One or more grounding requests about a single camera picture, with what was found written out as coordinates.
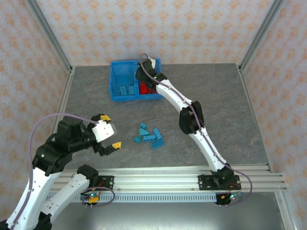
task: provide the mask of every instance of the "patterned wallpaper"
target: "patterned wallpaper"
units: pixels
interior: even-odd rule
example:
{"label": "patterned wallpaper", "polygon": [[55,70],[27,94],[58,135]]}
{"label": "patterned wallpaper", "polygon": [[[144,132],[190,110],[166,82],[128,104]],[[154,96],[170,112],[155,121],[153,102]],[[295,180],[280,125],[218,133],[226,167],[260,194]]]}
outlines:
{"label": "patterned wallpaper", "polygon": [[72,65],[240,63],[273,0],[38,0]]}
{"label": "patterned wallpaper", "polygon": [[[28,181],[27,143],[35,122],[56,112],[67,72],[24,0],[0,1],[0,220]],[[50,135],[43,122],[33,152]]]}
{"label": "patterned wallpaper", "polygon": [[274,169],[307,226],[307,4],[288,0],[245,72],[248,92]]}

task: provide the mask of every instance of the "gray table surface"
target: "gray table surface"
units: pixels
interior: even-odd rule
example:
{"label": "gray table surface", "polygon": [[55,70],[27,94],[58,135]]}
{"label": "gray table surface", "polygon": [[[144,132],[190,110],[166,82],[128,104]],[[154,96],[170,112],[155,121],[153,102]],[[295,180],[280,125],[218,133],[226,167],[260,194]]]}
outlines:
{"label": "gray table surface", "polygon": [[[186,97],[201,103],[205,126],[218,151],[230,164],[267,163],[263,143],[235,64],[162,65],[162,72]],[[130,168],[207,165],[203,154],[178,126],[179,114],[166,100],[113,102],[109,92],[109,66],[76,67],[66,112],[87,118],[104,113],[112,118],[122,149],[100,157],[87,149],[74,154],[66,169],[83,164],[95,168]],[[165,146],[152,150],[137,144],[140,122],[158,128]]]}

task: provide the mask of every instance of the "metal frame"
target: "metal frame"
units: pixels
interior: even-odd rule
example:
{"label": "metal frame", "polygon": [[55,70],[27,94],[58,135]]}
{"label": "metal frame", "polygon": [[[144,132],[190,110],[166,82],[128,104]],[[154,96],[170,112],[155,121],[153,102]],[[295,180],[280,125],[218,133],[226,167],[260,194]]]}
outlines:
{"label": "metal frame", "polygon": [[[251,110],[251,113],[254,117],[254,121],[255,121],[255,125],[256,125],[256,128],[258,130],[258,133],[259,133],[259,136],[260,136],[260,139],[262,141],[262,143],[264,143],[263,139],[262,139],[262,131],[260,130],[259,126],[258,126],[258,122],[257,122],[257,119],[256,119],[256,115],[255,115],[255,111],[253,109],[253,104],[251,103],[251,100],[250,100],[250,96],[249,96],[249,93],[248,93],[248,89],[246,87],[246,83],[245,83],[245,79],[244,79],[244,74],[242,72],[241,69],[238,68],[238,72],[239,72],[239,76],[240,76],[240,79],[241,79],[241,82],[242,82],[242,85],[243,85],[243,88],[244,88],[244,91],[245,91],[245,95],[246,95],[246,98],[248,99],[248,104],[249,104],[249,107],[250,107],[250,110]],[[265,145],[264,146],[264,149],[265,149],[265,152],[268,153],[268,150],[266,148]],[[267,158],[268,158],[268,163],[269,163],[269,169],[270,171],[273,171],[272,168],[273,168],[273,164],[272,164],[272,161],[271,161],[271,158],[270,156],[267,154]]]}
{"label": "metal frame", "polygon": [[71,69],[71,64],[69,63],[61,45],[59,44],[56,36],[54,35],[47,19],[45,18],[42,10],[40,9],[38,3],[36,0],[26,0],[32,9],[34,15],[36,16],[39,24],[41,25],[42,29],[46,33],[46,36],[48,37],[49,41],[51,42],[52,46],[54,47],[56,53],[58,54],[63,66],[66,69]]}
{"label": "metal frame", "polygon": [[254,40],[252,41],[250,47],[248,48],[247,53],[245,54],[242,63],[240,65],[241,70],[245,70],[251,61],[252,57],[254,56],[259,44],[263,40],[263,38],[266,35],[266,32],[268,31],[269,27],[272,25],[274,18],[279,12],[279,9],[281,8],[284,0],[275,0],[272,7],[269,10],[269,13],[267,14],[266,18],[264,19],[261,27],[259,28]]}
{"label": "metal frame", "polygon": [[277,204],[283,219],[283,224],[286,230],[300,230],[297,217],[295,215],[292,198],[289,193],[275,192]]}
{"label": "metal frame", "polygon": [[[58,111],[57,111],[58,113],[64,113],[65,112],[69,92],[71,90],[71,83],[72,83],[73,75],[75,73],[75,68],[76,67],[73,66],[71,68],[71,70],[69,71],[67,77],[66,77],[66,83],[65,83],[64,90],[63,90],[63,93],[62,93],[62,96],[61,96],[61,100],[60,100],[59,106],[58,106]],[[58,123],[62,119],[63,119],[62,116],[56,116],[55,121],[53,123],[52,130],[51,130],[51,134],[53,134],[57,131]]]}
{"label": "metal frame", "polygon": [[[233,165],[234,169],[247,174],[253,182],[253,192],[285,192],[286,184],[282,173],[272,173],[268,165]],[[50,193],[57,193],[76,173],[64,170],[53,184]],[[208,166],[180,166],[156,168],[101,169],[100,175],[115,177],[113,190],[117,193],[216,193],[228,190],[200,191],[198,176],[211,175]],[[249,192],[250,184],[240,176],[242,192]]]}

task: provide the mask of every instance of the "blue lego brick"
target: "blue lego brick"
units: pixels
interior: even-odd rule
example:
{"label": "blue lego brick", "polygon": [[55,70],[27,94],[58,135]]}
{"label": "blue lego brick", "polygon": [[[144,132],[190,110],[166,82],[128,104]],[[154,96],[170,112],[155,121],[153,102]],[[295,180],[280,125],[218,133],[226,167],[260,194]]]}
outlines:
{"label": "blue lego brick", "polygon": [[157,140],[162,139],[162,136],[161,136],[161,134],[160,134],[160,132],[159,132],[159,130],[157,128],[154,128],[153,134],[155,135]]}
{"label": "blue lego brick", "polygon": [[157,148],[162,147],[164,145],[164,142],[162,141],[162,139],[159,139],[159,140],[157,140],[155,142],[152,142],[151,145],[152,145],[152,149],[155,150]]}
{"label": "blue lego brick", "polygon": [[146,136],[146,135],[149,135],[149,132],[146,131],[146,130],[143,129],[143,128],[140,128],[139,131],[140,131],[140,136],[141,136],[141,137],[144,137],[144,136]]}
{"label": "blue lego brick", "polygon": [[140,124],[140,128],[146,129],[146,124],[144,124],[143,122]]}
{"label": "blue lego brick", "polygon": [[135,137],[135,138],[134,138],[134,141],[135,141],[136,143],[140,143],[140,142],[142,141],[142,139],[139,138],[139,137]]}
{"label": "blue lego brick", "polygon": [[144,140],[145,142],[147,142],[147,141],[154,141],[154,140],[155,140],[155,135],[144,136],[144,137],[143,137],[143,140]]}
{"label": "blue lego brick", "polygon": [[134,85],[129,86],[129,94],[134,95]]}
{"label": "blue lego brick", "polygon": [[129,85],[134,85],[134,76],[133,75],[129,76]]}
{"label": "blue lego brick", "polygon": [[125,86],[120,86],[120,94],[122,96],[126,96],[127,95],[127,90],[126,90],[126,87]]}

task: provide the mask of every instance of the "blue plastic bin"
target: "blue plastic bin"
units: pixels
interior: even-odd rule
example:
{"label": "blue plastic bin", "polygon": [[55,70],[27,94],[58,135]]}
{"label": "blue plastic bin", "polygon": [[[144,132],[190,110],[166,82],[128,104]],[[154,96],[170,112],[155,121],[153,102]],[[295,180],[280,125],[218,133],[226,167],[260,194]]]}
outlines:
{"label": "blue plastic bin", "polygon": [[[155,70],[161,72],[161,61],[155,59]],[[110,94],[111,100],[116,102],[126,102],[133,100],[152,100],[160,99],[163,96],[153,94],[140,94],[139,85],[141,82],[135,78],[139,60],[112,61],[110,66]]]}

